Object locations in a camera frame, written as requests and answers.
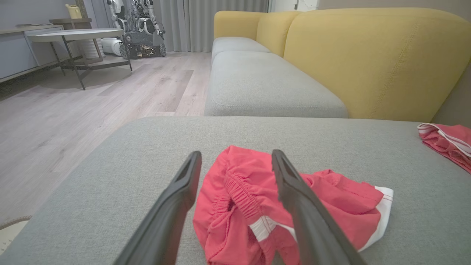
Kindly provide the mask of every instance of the beige wall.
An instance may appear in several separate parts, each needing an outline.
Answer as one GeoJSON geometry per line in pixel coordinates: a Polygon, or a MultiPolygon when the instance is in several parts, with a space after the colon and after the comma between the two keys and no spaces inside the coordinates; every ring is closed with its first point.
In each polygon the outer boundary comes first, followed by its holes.
{"type": "MultiPolygon", "coordinates": [[[[318,0],[319,9],[332,8],[434,8],[447,11],[471,22],[471,0],[318,0]]],[[[471,66],[437,112],[432,122],[461,124],[471,128],[471,66]]]]}

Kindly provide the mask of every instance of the gray fabric surface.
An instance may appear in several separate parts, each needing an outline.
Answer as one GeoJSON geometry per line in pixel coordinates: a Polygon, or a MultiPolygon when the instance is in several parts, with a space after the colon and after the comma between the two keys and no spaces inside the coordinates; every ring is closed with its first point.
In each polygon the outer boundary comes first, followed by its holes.
{"type": "Polygon", "coordinates": [[[319,82],[276,54],[252,51],[214,59],[204,115],[348,118],[319,82]]]}
{"type": "Polygon", "coordinates": [[[211,63],[216,55],[223,51],[259,51],[270,52],[270,50],[260,43],[243,37],[219,37],[212,43],[211,63]]]}
{"type": "MultiPolygon", "coordinates": [[[[418,123],[276,117],[152,117],[125,125],[57,188],[0,264],[110,264],[187,155],[203,177],[227,146],[283,150],[304,173],[330,168],[394,190],[384,237],[368,264],[469,264],[471,175],[421,144],[418,123]]],[[[205,264],[191,225],[178,264],[205,264]]]]}

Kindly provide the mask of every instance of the yellow watering can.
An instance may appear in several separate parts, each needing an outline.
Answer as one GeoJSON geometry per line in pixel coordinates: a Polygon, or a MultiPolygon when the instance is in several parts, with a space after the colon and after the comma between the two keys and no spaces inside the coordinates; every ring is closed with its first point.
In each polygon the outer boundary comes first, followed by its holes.
{"type": "Polygon", "coordinates": [[[69,10],[70,18],[82,18],[82,13],[78,6],[65,4],[65,7],[69,10]]]}

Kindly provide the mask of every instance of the folded red clothing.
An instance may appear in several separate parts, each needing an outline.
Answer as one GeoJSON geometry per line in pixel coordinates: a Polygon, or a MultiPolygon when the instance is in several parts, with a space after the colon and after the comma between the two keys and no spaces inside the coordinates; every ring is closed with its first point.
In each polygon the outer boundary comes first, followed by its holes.
{"type": "Polygon", "coordinates": [[[422,143],[471,174],[471,129],[423,123],[417,127],[422,143]]]}
{"type": "MultiPolygon", "coordinates": [[[[301,177],[358,250],[383,236],[391,189],[332,170],[301,177]]],[[[300,263],[292,217],[278,201],[270,154],[236,146],[224,150],[204,178],[193,225],[209,264],[271,264],[276,251],[285,264],[300,263]]]]}

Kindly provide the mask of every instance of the white tabletop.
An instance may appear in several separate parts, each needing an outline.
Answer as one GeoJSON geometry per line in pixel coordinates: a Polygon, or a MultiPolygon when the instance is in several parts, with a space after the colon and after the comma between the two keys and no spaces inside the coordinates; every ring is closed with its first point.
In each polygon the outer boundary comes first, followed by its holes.
{"type": "Polygon", "coordinates": [[[70,29],[57,30],[47,33],[30,35],[28,38],[33,42],[62,41],[64,36],[66,41],[89,40],[95,38],[116,37],[123,34],[122,29],[100,28],[100,29],[70,29]]]}

